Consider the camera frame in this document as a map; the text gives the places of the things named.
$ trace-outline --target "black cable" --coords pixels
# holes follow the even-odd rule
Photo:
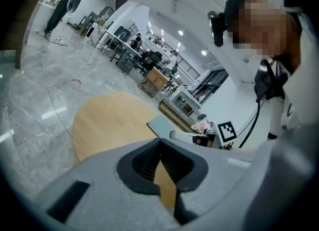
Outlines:
[[[260,104],[260,108],[263,106],[265,101],[263,101],[261,104]],[[246,127],[241,131],[240,134],[237,134],[237,138],[239,138],[239,136],[242,135],[243,132],[246,131],[247,127],[250,126],[250,124],[253,122],[253,120],[255,120],[255,117],[256,117],[257,113],[254,115],[254,117],[249,121],[249,123],[246,125]]]
[[[255,118],[255,120],[254,120],[254,123],[252,124],[252,126],[251,126],[251,128],[250,128],[248,134],[246,135],[246,137],[245,137],[245,139],[243,140],[243,142],[240,144],[239,148],[241,148],[241,147],[245,144],[245,142],[247,141],[248,137],[250,136],[250,134],[251,134],[252,131],[254,130],[254,127],[255,127],[255,125],[256,125],[256,122],[257,122],[257,119],[258,119],[258,116],[259,116],[260,101],[258,101],[257,104],[258,104],[258,109],[257,109],[257,114],[256,114],[256,118]]]
[[[55,40],[55,41],[50,41],[48,38],[47,40],[50,42],[50,43],[54,43],[54,44],[58,44],[58,45],[61,45],[61,46],[68,46],[68,44],[60,44],[59,42],[56,42],[56,41],[59,41],[59,40]]]

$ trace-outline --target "black office chair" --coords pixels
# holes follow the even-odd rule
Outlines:
[[[159,52],[146,52],[135,65],[135,69],[140,69],[142,75],[146,74],[153,69],[153,67],[161,61],[162,54]]]

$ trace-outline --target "black strap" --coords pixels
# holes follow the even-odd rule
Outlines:
[[[277,139],[277,135],[274,135],[274,134],[272,134],[272,133],[268,133],[268,139],[269,140],[275,140],[275,139]]]

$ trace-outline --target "black pants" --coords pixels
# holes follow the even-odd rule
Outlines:
[[[51,18],[48,21],[46,29],[44,30],[45,33],[52,32],[58,26],[59,22],[68,12],[66,8],[68,2],[69,0],[61,0],[59,4],[56,6]]]

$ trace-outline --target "desk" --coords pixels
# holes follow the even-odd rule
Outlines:
[[[95,45],[95,47],[97,47],[97,45],[100,44],[100,45],[104,48],[103,51],[102,51],[102,55],[103,55],[103,54],[108,50],[109,46],[112,44],[112,42],[114,41],[114,39],[116,39],[116,40],[119,42],[119,44],[117,45],[117,47],[114,49],[114,51],[112,52],[112,54],[111,54],[111,56],[110,56],[110,61],[112,61],[113,58],[115,57],[115,55],[117,54],[118,49],[121,47],[121,45],[124,44],[124,42],[123,42],[120,38],[118,38],[117,36],[115,36],[113,33],[108,32],[107,30],[105,30],[103,36],[104,36],[106,33],[109,35],[110,38],[112,38],[111,41],[110,41],[110,43],[104,46],[103,44],[101,44],[100,42],[98,42],[98,43]]]
[[[36,14],[31,30],[44,31],[55,8],[47,3],[41,2],[38,13]]]
[[[116,65],[122,70],[122,73],[125,72],[126,74],[129,74],[136,62],[141,58],[141,56],[128,44],[123,43],[122,45],[123,51],[119,53],[120,57],[117,58],[118,61],[116,62]]]
[[[139,88],[153,98],[167,83],[168,78],[161,74],[159,70],[153,68],[140,83]]]
[[[185,100],[183,104],[179,103],[179,99],[182,98]],[[187,112],[187,115],[190,116],[192,113],[194,113],[196,110],[202,108],[201,104],[192,96],[186,89],[182,88],[177,96],[173,99],[173,103],[180,107],[181,110],[184,110],[184,107],[186,104],[188,104],[191,107],[191,110]]]
[[[136,96],[112,92],[95,96],[76,112],[72,142],[79,161],[124,145],[157,138],[147,123],[160,115]],[[163,165],[158,165],[155,183],[164,206],[173,207],[176,187]]]

